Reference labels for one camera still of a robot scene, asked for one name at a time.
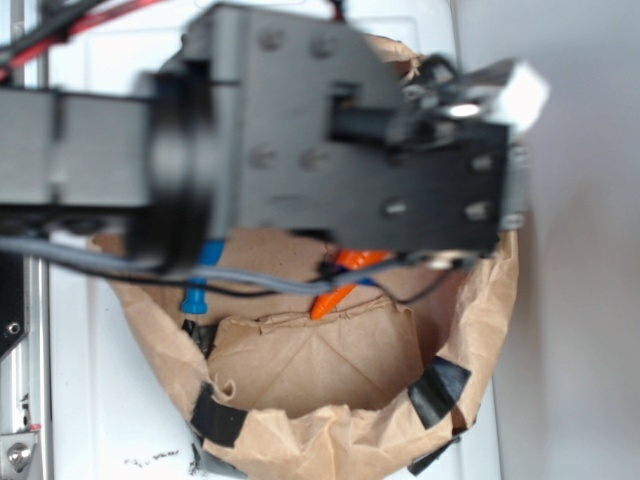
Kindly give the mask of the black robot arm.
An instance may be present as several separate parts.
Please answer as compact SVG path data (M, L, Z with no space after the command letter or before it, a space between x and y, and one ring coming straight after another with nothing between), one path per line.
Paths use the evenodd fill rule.
M1 230L119 231L126 266L184 270L275 228L352 249L493 250L527 207L517 138L546 82L520 60L400 80L343 23L216 5L129 96L1 91Z

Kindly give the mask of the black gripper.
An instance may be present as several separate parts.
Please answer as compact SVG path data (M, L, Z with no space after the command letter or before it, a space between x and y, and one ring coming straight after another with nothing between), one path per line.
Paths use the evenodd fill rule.
M182 57L208 68L214 238L465 258L524 223L521 138L549 96L525 61L459 73L432 56L403 81L346 24L229 4L189 24Z

